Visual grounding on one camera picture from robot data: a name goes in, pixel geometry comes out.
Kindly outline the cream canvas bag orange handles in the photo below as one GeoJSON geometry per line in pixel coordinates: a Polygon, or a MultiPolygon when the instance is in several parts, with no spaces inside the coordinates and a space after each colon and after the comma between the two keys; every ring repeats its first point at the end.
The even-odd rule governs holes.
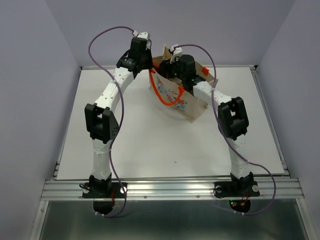
{"type": "Polygon", "coordinates": [[[163,60],[170,60],[171,54],[168,46],[164,46],[163,54],[152,58],[153,68],[149,70],[150,89],[156,94],[159,101],[166,107],[176,109],[189,122],[194,122],[201,116],[208,103],[193,94],[193,87],[202,81],[215,87],[218,80],[214,72],[195,61],[196,77],[191,80],[182,81],[177,77],[165,78],[160,75],[160,64],[163,60]]]}

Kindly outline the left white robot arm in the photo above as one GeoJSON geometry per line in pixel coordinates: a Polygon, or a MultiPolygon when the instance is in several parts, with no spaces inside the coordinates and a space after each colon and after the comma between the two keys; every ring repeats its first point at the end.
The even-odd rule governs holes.
{"type": "Polygon", "coordinates": [[[93,167],[89,181],[84,185],[89,193],[106,197],[111,193],[110,146],[117,137],[121,124],[114,111],[123,99],[123,93],[142,70],[153,67],[151,40],[148,32],[133,37],[130,49],[116,64],[112,79],[93,104],[84,108],[85,125],[92,139],[93,167]]]}

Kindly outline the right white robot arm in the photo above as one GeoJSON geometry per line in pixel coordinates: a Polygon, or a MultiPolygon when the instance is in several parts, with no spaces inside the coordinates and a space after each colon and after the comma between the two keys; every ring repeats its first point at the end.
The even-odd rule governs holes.
{"type": "Polygon", "coordinates": [[[225,95],[211,86],[197,73],[196,61],[189,54],[183,54],[176,60],[162,60],[158,73],[163,77],[181,80],[184,90],[213,108],[218,129],[228,145],[231,161],[230,180],[214,183],[215,196],[225,198],[248,195],[254,177],[249,169],[249,161],[243,156],[249,126],[244,100],[239,96],[225,95]]]}

